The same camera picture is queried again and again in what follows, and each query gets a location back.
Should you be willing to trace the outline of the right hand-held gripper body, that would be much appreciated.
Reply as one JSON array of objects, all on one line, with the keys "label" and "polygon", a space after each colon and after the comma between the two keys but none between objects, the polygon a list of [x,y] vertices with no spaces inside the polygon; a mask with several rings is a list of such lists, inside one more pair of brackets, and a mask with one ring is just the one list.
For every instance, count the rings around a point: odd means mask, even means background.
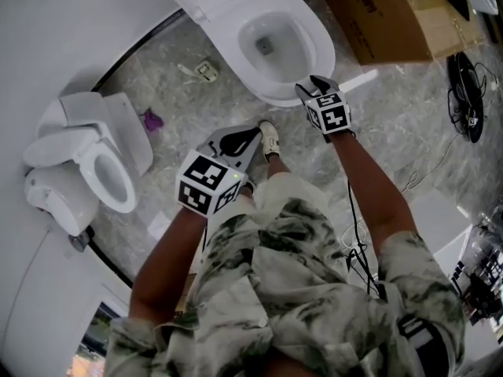
[{"label": "right hand-held gripper body", "polygon": [[312,93],[314,98],[301,101],[306,109],[308,119],[312,126],[323,134],[334,134],[351,128],[350,109],[344,93],[336,82],[336,92],[321,94]]}]

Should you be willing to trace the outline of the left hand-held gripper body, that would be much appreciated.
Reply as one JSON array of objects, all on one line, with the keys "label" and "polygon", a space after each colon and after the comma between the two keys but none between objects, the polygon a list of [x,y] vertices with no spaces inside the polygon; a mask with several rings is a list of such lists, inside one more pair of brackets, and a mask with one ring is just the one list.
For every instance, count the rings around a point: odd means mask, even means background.
[{"label": "left hand-held gripper body", "polygon": [[176,177],[177,202],[205,218],[217,214],[237,197],[261,139],[257,126],[214,131],[184,159]]}]

